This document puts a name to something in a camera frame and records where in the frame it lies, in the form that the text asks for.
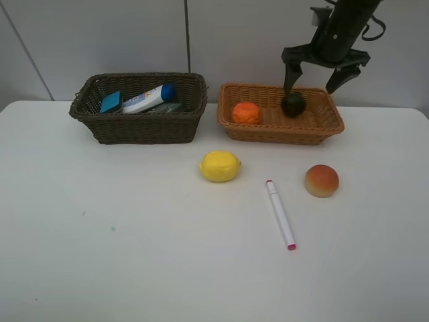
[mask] marker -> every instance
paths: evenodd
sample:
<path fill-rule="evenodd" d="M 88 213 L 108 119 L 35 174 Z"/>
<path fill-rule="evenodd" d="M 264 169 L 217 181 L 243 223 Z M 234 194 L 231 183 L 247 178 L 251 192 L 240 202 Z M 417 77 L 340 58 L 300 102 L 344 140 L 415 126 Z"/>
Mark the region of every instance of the marker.
<path fill-rule="evenodd" d="M 292 236 L 292 231 L 290 230 L 288 218 L 286 217 L 286 212 L 284 211 L 284 207 L 282 205 L 282 201 L 280 200 L 279 194 L 275 189 L 273 180 L 268 180 L 266 185 L 269 194 L 269 199 L 271 200 L 275 216 L 277 217 L 277 222 L 279 224 L 280 230 L 282 231 L 283 239 L 286 245 L 288 245 L 289 250 L 295 250 L 296 244 L 294 241 L 294 237 Z"/>

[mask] bread roll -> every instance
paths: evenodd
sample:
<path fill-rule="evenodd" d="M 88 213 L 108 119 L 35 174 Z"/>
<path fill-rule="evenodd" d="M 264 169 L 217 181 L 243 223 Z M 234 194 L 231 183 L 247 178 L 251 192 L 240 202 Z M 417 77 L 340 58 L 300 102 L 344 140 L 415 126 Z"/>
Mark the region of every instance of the bread roll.
<path fill-rule="evenodd" d="M 315 197 L 327 198 L 334 194 L 339 185 L 338 174 L 330 166 L 313 166 L 306 174 L 306 189 Z"/>

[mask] orange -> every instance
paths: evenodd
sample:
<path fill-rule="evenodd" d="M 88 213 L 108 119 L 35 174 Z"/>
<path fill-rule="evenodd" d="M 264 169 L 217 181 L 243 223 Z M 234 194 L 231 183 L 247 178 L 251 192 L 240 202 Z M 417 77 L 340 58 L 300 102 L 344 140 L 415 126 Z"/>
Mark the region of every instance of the orange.
<path fill-rule="evenodd" d="M 261 109 L 252 102 L 242 102 L 234 106 L 233 121 L 238 124 L 259 124 Z"/>

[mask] robotic arm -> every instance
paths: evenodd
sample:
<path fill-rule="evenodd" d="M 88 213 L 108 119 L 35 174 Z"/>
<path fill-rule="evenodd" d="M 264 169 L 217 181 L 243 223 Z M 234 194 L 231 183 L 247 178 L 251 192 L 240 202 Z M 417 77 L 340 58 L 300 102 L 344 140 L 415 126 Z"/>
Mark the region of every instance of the robotic arm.
<path fill-rule="evenodd" d="M 326 85 L 326 90 L 331 94 L 341 85 L 358 77 L 361 73 L 360 65 L 366 66 L 371 59 L 367 52 L 351 49 L 365 26 L 362 36 L 364 40 L 376 40 L 384 34 L 385 24 L 373 16 L 382 0 L 326 1 L 335 5 L 333 10 L 329 7 L 311 8 L 318 26 L 311 43 L 283 50 L 286 75 L 282 107 L 286 115 L 288 110 L 295 110 L 294 105 L 305 105 L 300 93 L 290 92 L 302 75 L 301 62 L 335 69 Z M 367 23 L 371 18 L 383 28 L 383 32 L 376 37 L 366 38 L 365 34 L 369 29 Z"/>

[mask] yellow lemon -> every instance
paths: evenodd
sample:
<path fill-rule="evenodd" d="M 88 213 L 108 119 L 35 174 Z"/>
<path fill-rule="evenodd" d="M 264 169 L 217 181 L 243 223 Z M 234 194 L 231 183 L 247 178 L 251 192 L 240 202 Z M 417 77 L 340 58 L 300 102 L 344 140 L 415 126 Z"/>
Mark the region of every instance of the yellow lemon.
<path fill-rule="evenodd" d="M 228 151 L 212 151 L 206 154 L 200 163 L 202 175 L 215 182 L 234 179 L 240 169 L 241 161 Z"/>

